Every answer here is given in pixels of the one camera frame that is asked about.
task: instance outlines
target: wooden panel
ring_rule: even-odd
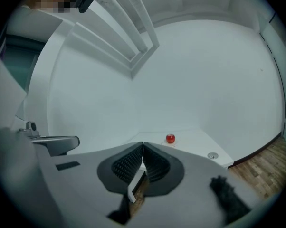
[[[229,168],[264,199],[282,191],[286,184],[286,142],[278,138],[253,158]]]

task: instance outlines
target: white wall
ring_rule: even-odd
[[[48,99],[49,134],[80,138],[71,153],[115,147],[138,133],[130,75],[114,70],[79,38],[65,41]]]
[[[156,33],[160,47],[133,80],[141,131],[198,125],[233,160],[281,131],[276,66],[253,30],[195,20],[159,27]]]
[[[28,95],[24,101],[24,120],[35,122],[42,136],[49,136],[47,102],[52,72],[71,29],[71,25],[65,21],[61,22],[44,46],[35,64]]]
[[[42,11],[19,7],[8,21],[7,34],[47,42],[61,22]]]
[[[258,14],[269,22],[274,15],[274,10],[266,0],[231,0],[229,11],[244,26],[259,33]]]

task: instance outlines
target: black gripper pad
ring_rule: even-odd
[[[250,212],[244,202],[234,192],[234,188],[226,182],[226,177],[212,178],[210,188],[216,194],[219,204],[226,213],[226,224],[230,224]]]
[[[144,143],[144,165],[150,185],[145,196],[166,195],[174,190],[184,177],[184,166],[177,158]]]
[[[142,154],[143,143],[139,142],[99,164],[97,175],[108,191],[127,193],[128,185],[142,164]]]

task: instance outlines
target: black strip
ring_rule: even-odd
[[[261,34],[260,34],[260,36],[263,38],[263,36]],[[266,41],[264,38],[263,38],[263,40]]]
[[[284,122],[284,131],[282,132],[282,135],[284,135],[284,133],[285,133],[285,127],[286,127],[286,122]]]
[[[64,163],[64,164],[59,164],[59,165],[56,165],[57,167],[57,170],[59,171],[62,171],[62,170],[65,170],[65,169],[69,169],[69,168],[72,168],[72,167],[76,167],[80,165],[79,162],[77,161],[72,161],[72,162],[67,162],[67,163]]]
[[[237,161],[234,162],[234,164],[232,164],[231,166],[229,166],[228,168],[231,168],[231,167],[234,167],[235,165],[239,165],[241,164],[242,162],[245,162],[249,159],[251,159],[252,157],[254,157],[255,155],[259,154],[260,152],[262,152],[263,150],[265,150],[267,147],[269,147],[273,142],[275,142],[279,137],[281,136],[281,132],[276,136],[274,137],[274,139],[272,139],[270,142],[268,142],[265,146],[261,147],[259,150],[256,150],[255,152],[249,154],[248,156],[246,157],[243,157]]]
[[[0,48],[6,38],[6,34],[7,34],[7,26],[5,27],[5,29],[3,30],[1,36],[0,36]]]
[[[27,50],[36,50],[41,53],[45,43],[37,40],[32,40],[26,37],[6,35],[7,46],[14,46],[18,48],[26,48]]]
[[[278,69],[278,73],[279,73],[279,76],[280,76],[280,81],[281,81],[281,85],[282,85],[282,91],[284,92],[284,102],[285,102],[285,118],[286,118],[286,96],[285,96],[285,88],[284,88],[284,83],[282,82],[282,77],[281,77],[281,73],[280,73],[280,70],[279,70],[279,67],[277,65],[277,62],[276,62],[276,59],[274,57],[274,61],[276,63],[276,67]]]
[[[276,15],[276,12],[274,13],[273,17],[270,19],[270,22],[269,22],[269,23],[272,22],[272,20],[273,20],[273,18],[275,17],[275,15]]]
[[[28,47],[18,47],[18,46],[12,46],[12,45],[6,45],[7,48],[11,48],[11,49],[16,49],[16,50],[22,50],[22,51],[26,51],[26,52],[30,52],[30,53],[34,53],[34,54],[40,54],[41,51],[39,50],[34,50],[34,49],[29,49]]]
[[[271,54],[273,54],[272,51],[271,51],[271,49],[270,49],[270,47],[268,46],[268,44],[267,44],[267,48],[270,50]]]

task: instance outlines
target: gray surface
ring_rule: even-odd
[[[80,141],[76,136],[38,137],[31,139],[34,144],[46,145],[50,156],[67,153],[79,146]]]
[[[75,154],[67,156],[56,156],[51,158],[45,158],[41,156],[40,161],[43,165],[51,165],[52,170],[45,170],[45,174],[58,175],[64,180],[66,184],[82,199],[85,200],[92,208],[97,210],[104,216],[109,215],[111,212],[119,209],[122,201],[122,195],[109,192],[103,183],[100,181],[97,175],[98,165],[106,158],[115,155],[128,147],[132,146],[133,143],[129,143],[123,146],[107,149],[103,151]],[[77,161],[80,163],[79,166],[58,171],[55,167],[57,164],[63,164],[66,162]]]
[[[211,178],[218,175],[227,177],[227,182],[235,187],[235,192],[250,208],[261,202],[248,185],[215,162],[166,146],[153,145],[178,158],[184,165],[185,175],[179,186],[168,195],[145,198],[128,227],[223,227],[224,213],[209,187]]]
[[[122,195],[108,192],[96,170],[105,158],[131,145],[51,157],[45,146],[33,146],[21,134],[2,130],[0,181],[17,207],[40,224],[48,227],[121,227],[106,216],[118,209]],[[173,148],[155,146],[183,163],[184,179],[166,196],[145,198],[143,206],[126,224],[127,227],[224,226],[224,213],[209,188],[210,179],[218,175],[228,178],[235,192],[249,207],[253,208],[260,202],[250,187],[213,161]],[[63,171],[55,167],[71,161],[81,165]]]
[[[95,180],[96,185],[84,187],[82,189],[84,190],[84,193],[80,193],[81,189],[77,188],[80,186],[87,185],[87,182],[85,182],[85,180],[89,179],[91,173],[92,176],[94,176],[93,169],[86,169],[86,171],[82,169],[81,171],[77,172],[75,170],[80,166],[76,166],[71,169],[58,171],[55,167],[55,164],[65,163],[74,160],[79,161],[82,164],[83,162],[85,162],[85,159],[88,159],[85,157],[81,158],[80,156],[84,156],[86,154],[50,157],[49,152],[45,146],[36,145],[35,149],[42,172],[44,174],[45,182],[50,190],[53,199],[57,204],[57,207],[59,208],[62,216],[64,217],[66,227],[121,227],[119,224],[108,219],[106,215],[110,210],[118,206],[118,203],[120,203],[122,199],[122,195],[111,195],[111,193],[105,190],[104,187],[99,188],[99,190],[96,191],[94,187],[100,187],[98,179]],[[72,169],[73,171],[70,175],[66,174],[65,171],[70,171]],[[73,179],[73,175],[78,175],[81,178]]]

